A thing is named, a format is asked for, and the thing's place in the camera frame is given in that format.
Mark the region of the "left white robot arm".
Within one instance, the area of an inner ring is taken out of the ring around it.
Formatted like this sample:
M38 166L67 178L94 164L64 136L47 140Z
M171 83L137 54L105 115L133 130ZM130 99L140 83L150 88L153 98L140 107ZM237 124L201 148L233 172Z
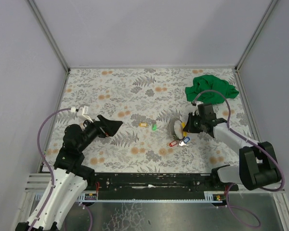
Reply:
M60 230L78 196L87 186L95 184L94 170L82 164L83 151L97 137L113 137L123 122L98 115L97 121L85 120L84 124L85 128L78 124L66 127L51 180L27 221L17 224L17 231Z

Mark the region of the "patterned bracelet keyring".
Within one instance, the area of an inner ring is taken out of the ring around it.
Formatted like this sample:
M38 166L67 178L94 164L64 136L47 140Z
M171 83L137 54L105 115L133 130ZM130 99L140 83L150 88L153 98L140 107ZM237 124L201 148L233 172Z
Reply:
M169 132L174 140L182 140L184 138L182 120L179 118L173 118L169 122Z

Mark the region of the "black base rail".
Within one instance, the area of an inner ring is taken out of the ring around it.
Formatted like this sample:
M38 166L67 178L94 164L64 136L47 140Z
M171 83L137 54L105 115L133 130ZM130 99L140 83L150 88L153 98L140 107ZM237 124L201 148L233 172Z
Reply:
M223 196L229 186L214 174L96 172L86 190L106 201L215 201L205 194Z

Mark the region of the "red key tag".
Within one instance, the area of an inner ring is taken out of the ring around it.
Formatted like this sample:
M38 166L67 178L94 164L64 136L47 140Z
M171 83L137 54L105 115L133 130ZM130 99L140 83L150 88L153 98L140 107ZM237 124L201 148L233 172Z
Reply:
M172 141L172 142L169 143L169 146L173 147L173 146L175 146L177 144L178 144L178 141Z

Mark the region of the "yellow key tag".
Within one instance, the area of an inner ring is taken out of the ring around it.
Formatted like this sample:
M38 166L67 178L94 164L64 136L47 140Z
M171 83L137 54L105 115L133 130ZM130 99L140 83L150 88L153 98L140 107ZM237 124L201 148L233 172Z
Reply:
M146 127L148 127L148 124L147 123L140 123L139 126L143 127L143 128L146 128Z

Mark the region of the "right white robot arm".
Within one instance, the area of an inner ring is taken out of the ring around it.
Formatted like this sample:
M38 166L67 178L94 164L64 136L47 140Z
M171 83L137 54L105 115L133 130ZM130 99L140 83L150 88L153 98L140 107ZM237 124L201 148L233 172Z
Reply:
M226 144L239 157L237 166L225 165L211 170L219 182L242 184L251 191L282 181L271 143L255 141L234 131L227 120L217 118L210 103L199 104L197 109L198 112L188 114L183 131L207 133Z

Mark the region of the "green crumpled cloth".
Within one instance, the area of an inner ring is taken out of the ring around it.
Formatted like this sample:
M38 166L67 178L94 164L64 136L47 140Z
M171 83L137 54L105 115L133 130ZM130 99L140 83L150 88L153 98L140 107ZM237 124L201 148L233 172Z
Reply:
M220 104L225 101L220 94L226 99L234 99L239 94L235 86L229 84L228 81L214 75L202 75L193 79L191 87L185 87L187 101L192 102L203 91L206 92L202 93L197 100L211 104Z

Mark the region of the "floral table mat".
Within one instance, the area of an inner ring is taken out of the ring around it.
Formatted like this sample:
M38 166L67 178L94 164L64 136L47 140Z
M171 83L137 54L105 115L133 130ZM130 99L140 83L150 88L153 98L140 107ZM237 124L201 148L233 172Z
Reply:
M84 151L83 164L97 172L208 173L223 165L237 165L238 156L205 133L191 134L187 146L170 147L169 122L186 122L194 107L185 87L193 79L214 75L236 85L231 68L217 69L72 69L45 151L53 165L68 125L82 125L71 106L87 105L91 118L103 115L123 125L112 138L97 138Z

